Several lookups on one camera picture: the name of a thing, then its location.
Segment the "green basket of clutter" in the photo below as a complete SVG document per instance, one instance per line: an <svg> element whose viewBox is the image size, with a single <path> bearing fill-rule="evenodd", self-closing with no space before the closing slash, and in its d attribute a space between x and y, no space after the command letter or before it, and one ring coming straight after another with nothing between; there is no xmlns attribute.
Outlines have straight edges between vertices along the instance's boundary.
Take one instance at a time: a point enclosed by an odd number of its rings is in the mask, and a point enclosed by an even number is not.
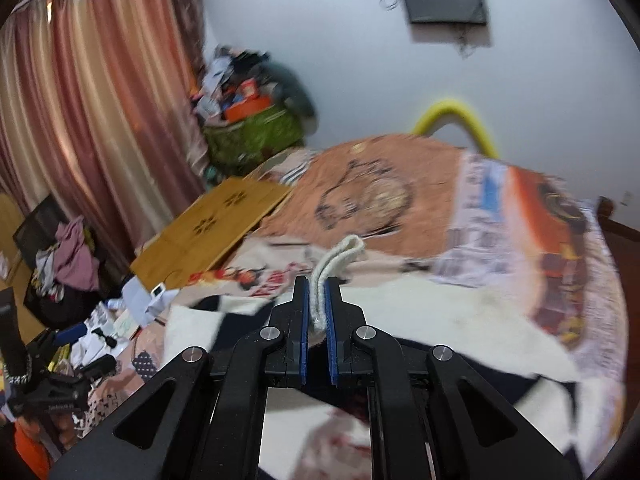
<svg viewBox="0 0 640 480"><path fill-rule="evenodd" d="M267 52L216 47L192 107L210 161L232 176L303 145L318 127L306 86Z"/></svg>

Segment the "yellow curved tube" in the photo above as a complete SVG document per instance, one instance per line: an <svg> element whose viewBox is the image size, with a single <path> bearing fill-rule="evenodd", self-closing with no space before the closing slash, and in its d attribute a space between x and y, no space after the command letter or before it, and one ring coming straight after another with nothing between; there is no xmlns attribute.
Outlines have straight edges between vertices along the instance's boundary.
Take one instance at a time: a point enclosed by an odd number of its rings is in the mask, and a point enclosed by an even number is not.
<svg viewBox="0 0 640 480"><path fill-rule="evenodd" d="M418 119L411 133L415 136L432 136L439 127L450 122L466 132L480 154L491 159L501 158L484 122L471 107L455 99L443 99L431 105Z"/></svg>

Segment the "white crumpled paper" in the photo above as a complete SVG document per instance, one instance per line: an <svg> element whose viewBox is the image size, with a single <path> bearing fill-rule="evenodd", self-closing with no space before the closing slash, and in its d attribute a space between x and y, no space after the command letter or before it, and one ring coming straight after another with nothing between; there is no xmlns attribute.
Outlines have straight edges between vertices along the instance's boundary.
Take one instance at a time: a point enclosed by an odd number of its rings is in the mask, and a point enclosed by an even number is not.
<svg viewBox="0 0 640 480"><path fill-rule="evenodd" d="M178 289L167 289L164 283L157 284L149 292L134 276L122 286L122 300L134 322L145 328L170 306L178 292Z"/></svg>

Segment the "bamboo lap table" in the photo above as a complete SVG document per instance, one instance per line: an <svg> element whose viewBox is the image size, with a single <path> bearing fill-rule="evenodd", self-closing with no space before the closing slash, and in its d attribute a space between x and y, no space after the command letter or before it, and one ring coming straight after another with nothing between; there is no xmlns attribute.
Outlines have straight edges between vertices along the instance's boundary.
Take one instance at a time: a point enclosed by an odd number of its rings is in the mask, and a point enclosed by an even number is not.
<svg viewBox="0 0 640 480"><path fill-rule="evenodd" d="M292 188L252 179L229 178L196 200L166 226L131 263L146 289L163 283L186 286L189 278L208 271L282 203Z"/></svg>

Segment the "newspaper print bed blanket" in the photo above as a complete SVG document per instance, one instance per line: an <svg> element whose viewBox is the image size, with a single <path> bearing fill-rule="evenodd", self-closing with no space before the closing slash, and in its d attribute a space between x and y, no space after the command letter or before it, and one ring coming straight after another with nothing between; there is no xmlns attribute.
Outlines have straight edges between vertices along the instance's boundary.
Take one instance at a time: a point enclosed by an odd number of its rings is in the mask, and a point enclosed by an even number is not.
<svg viewBox="0 0 640 480"><path fill-rule="evenodd" d="M598 468L622 426L628 316L590 203L575 200L558 178L403 134L281 155L255 177L287 184L291 194L219 269L192 276L186 287L213 281L252 237L296 238L326 254L352 234L363 241L359 256L427 260L436 283L492 287L576 366L577 459L583 476ZM88 429L169 362L169 308L93 393Z"/></svg>

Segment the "pink clothes pile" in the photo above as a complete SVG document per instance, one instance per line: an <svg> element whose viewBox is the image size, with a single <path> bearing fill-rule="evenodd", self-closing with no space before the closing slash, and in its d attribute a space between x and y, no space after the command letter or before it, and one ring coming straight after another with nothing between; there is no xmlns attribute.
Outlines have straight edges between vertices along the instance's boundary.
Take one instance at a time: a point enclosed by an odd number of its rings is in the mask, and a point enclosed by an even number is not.
<svg viewBox="0 0 640 480"><path fill-rule="evenodd" d="M60 302L69 289L96 292L99 289L99 259L93 255L92 239L84 218L60 222L55 243L38 250L30 284L39 297Z"/></svg>

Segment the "pink striped curtain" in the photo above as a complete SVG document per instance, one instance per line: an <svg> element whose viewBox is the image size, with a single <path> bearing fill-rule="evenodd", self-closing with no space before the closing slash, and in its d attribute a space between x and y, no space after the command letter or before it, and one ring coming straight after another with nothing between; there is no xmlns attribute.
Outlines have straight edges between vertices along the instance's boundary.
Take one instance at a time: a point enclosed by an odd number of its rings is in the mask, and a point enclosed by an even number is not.
<svg viewBox="0 0 640 480"><path fill-rule="evenodd" d="M53 196L119 263L203 193L200 0L32 0L1 29L1 188Z"/></svg>

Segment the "white and navy knit sweater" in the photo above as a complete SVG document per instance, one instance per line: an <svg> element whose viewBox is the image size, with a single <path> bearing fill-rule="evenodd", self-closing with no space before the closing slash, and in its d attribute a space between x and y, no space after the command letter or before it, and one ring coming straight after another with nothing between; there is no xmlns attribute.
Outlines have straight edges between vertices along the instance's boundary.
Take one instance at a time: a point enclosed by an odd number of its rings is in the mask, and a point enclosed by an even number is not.
<svg viewBox="0 0 640 480"><path fill-rule="evenodd" d="M262 326L270 302L290 300L324 250L291 237L252 237L213 281L185 287L168 311L164 356L200 346L227 350ZM561 454L582 478L574 432L578 371L551 336L492 287L433 281L427 260L366 252L338 270L343 298L366 319L416 350L458 352ZM259 474L264 479L367 479L372 450L366 412L319 382L326 350L309 352L306 392L269 391Z"/></svg>

